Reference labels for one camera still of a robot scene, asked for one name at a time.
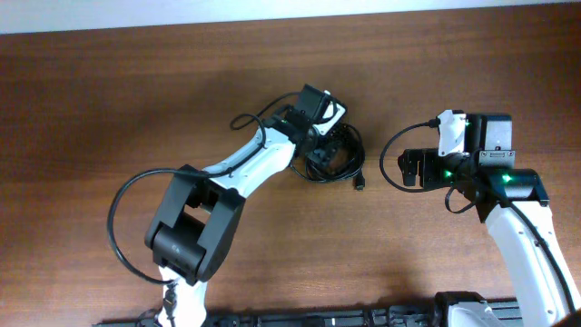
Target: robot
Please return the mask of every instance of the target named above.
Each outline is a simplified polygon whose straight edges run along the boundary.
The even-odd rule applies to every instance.
[[[294,95],[298,96],[295,105],[284,105],[271,117],[260,119],[281,99]],[[256,115],[236,117],[232,129],[251,122],[256,122],[259,129],[246,145],[222,162],[203,170],[190,165],[179,170],[154,169],[135,175],[124,184],[113,199],[107,220],[110,244],[128,270],[163,286],[161,311],[152,319],[127,325],[242,326],[244,323],[236,321],[237,318],[233,322],[229,318],[230,323],[222,319],[208,322],[204,296],[207,282],[230,250],[246,199],[270,176],[287,167],[316,183],[352,178],[356,189],[362,190],[365,152],[357,129],[341,122],[346,113],[347,106],[329,92],[305,85],[300,93],[284,94]],[[234,126],[242,117],[251,120]],[[419,176],[420,188],[406,188],[389,178],[383,160],[398,137],[422,126],[438,128],[439,145],[437,149],[408,149],[399,157],[405,186],[414,186]],[[480,221],[486,224],[509,270],[522,322],[525,326],[552,326],[580,308],[581,297],[558,247],[549,199],[540,177],[529,169],[514,169],[516,152],[512,150],[511,138],[512,121],[508,115],[447,110],[435,119],[404,129],[389,140],[381,153],[380,170],[390,184],[404,192],[421,193],[449,187],[445,199],[448,209],[453,191],[458,190],[468,198],[469,206],[457,212],[449,210],[463,213],[477,208]],[[334,164],[341,152],[343,159],[345,156],[347,159]],[[305,174],[299,173],[293,164],[303,156]],[[152,249],[153,261],[160,266],[162,279],[147,276],[132,266],[113,234],[113,218],[123,193],[136,181],[154,173],[173,174],[145,235],[145,245]],[[208,222],[204,224],[191,217],[184,211],[185,206],[208,211]],[[402,314],[397,310],[382,314],[385,323],[379,322],[376,312],[364,312],[360,325],[505,326],[491,306],[473,292],[438,293],[430,313],[406,309]],[[336,318],[328,314],[303,315],[298,320],[290,319],[284,326],[297,321],[300,326],[335,326]],[[261,319],[253,318],[246,323],[260,327]]]

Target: black robotic joint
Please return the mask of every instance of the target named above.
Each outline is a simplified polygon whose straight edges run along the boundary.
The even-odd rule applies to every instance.
[[[189,165],[181,170],[197,172]],[[153,261],[170,267],[190,285],[207,282],[226,259],[244,203],[235,189],[224,190],[207,178],[176,174],[145,235]],[[208,210],[208,222],[187,214],[186,205]]]

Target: cable connector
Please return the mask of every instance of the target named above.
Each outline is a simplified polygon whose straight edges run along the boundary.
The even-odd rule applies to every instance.
[[[440,120],[439,118],[434,118],[434,119],[430,119],[428,120],[428,126],[429,128],[436,128],[440,125]]]
[[[165,309],[165,313],[167,314],[167,320],[170,321],[170,324],[175,326],[175,322],[173,321],[173,311],[177,305],[177,295],[175,293],[175,283],[171,283],[167,286],[167,291],[165,291],[165,296],[163,296],[163,308]]]
[[[362,171],[359,171],[357,173],[353,182],[355,183],[355,189],[357,191],[363,191],[363,189],[365,188],[365,177],[363,177]]]

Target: robotic arm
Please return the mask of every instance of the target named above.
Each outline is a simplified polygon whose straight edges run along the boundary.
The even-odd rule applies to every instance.
[[[437,149],[405,150],[398,159],[404,185],[414,186],[419,175],[421,188],[397,187],[409,192],[450,187],[448,209],[455,189],[471,201],[453,213],[476,206],[507,265],[525,326],[552,326],[580,308],[581,297],[556,241],[541,179],[533,170],[514,169],[511,117],[447,110],[437,119],[414,126],[404,131],[437,127],[439,145]],[[389,141],[380,159],[381,171],[392,184],[383,158],[401,134]],[[502,325],[485,302],[443,302],[443,326]]]
[[[360,136],[355,130],[358,146],[350,146],[353,139],[345,140],[345,129],[354,128],[339,123],[346,112],[346,106],[329,92],[305,85],[298,93],[295,105],[283,106],[264,121],[244,114],[256,121],[259,129],[247,144],[222,162],[201,171],[190,165],[179,170],[151,170],[135,176],[122,187],[109,214],[110,243],[130,271],[164,286],[163,309],[158,317],[161,326],[199,326],[203,323],[206,283],[230,250],[246,198],[270,176],[284,170],[294,159],[305,156],[311,169],[326,172],[326,176],[337,175],[340,178],[336,180],[353,176],[362,179],[364,153]],[[339,168],[332,168],[341,152],[347,153],[351,159]],[[151,173],[173,173],[145,235],[145,245],[153,251],[153,261],[160,266],[162,280],[146,276],[134,268],[117,247],[113,236],[113,216],[124,190]],[[303,178],[311,178],[308,167]],[[185,206],[208,211],[208,222],[204,224],[187,214]]]

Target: robotic hand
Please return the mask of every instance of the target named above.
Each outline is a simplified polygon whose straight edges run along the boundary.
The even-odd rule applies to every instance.
[[[389,146],[405,132],[438,128],[439,145],[408,149],[398,158],[405,186],[394,183],[383,167]],[[581,307],[581,297],[556,241],[549,199],[541,179],[530,169],[514,169],[512,120],[506,114],[464,114],[447,110],[438,118],[412,125],[388,141],[379,168],[385,179],[404,192],[421,193],[449,187],[446,208],[463,213],[476,206],[478,217],[495,240],[515,287],[525,326],[547,327]],[[454,190],[471,203],[453,212]],[[439,293],[437,326],[503,326],[483,299],[473,295],[450,299]]]
[[[297,95],[295,105],[284,105],[268,119],[259,116],[283,98]],[[119,190],[113,200],[107,230],[118,259],[132,273],[163,285],[161,326],[199,326],[206,317],[204,296],[207,282],[224,262],[248,198],[273,174],[290,168],[302,178],[329,183],[354,178],[361,190],[361,167],[365,153],[359,132],[340,123],[347,107],[332,97],[305,85],[300,93],[284,94],[257,115],[242,114],[231,123],[237,130],[255,121],[259,129],[235,154],[199,171],[190,165],[179,170],[153,169],[140,173]],[[251,120],[234,124],[242,117]],[[292,164],[305,156],[305,174]],[[145,235],[162,279],[147,276],[123,256],[113,235],[113,217],[123,193],[137,180],[154,173],[172,173],[173,178]],[[210,213],[206,224],[184,211],[201,207]]]

